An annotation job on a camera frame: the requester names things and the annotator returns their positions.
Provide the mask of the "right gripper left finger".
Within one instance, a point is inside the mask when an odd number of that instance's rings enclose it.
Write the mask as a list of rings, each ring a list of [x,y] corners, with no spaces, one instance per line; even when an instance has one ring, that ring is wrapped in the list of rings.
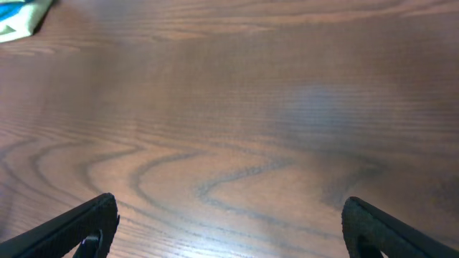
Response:
[[[2,257],[106,257],[120,221],[114,195],[103,193],[1,243]]]

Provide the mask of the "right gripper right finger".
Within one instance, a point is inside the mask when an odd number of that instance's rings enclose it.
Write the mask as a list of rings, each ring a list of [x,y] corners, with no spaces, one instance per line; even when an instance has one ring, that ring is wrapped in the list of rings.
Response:
[[[355,196],[341,212],[351,258],[458,258],[452,249]]]

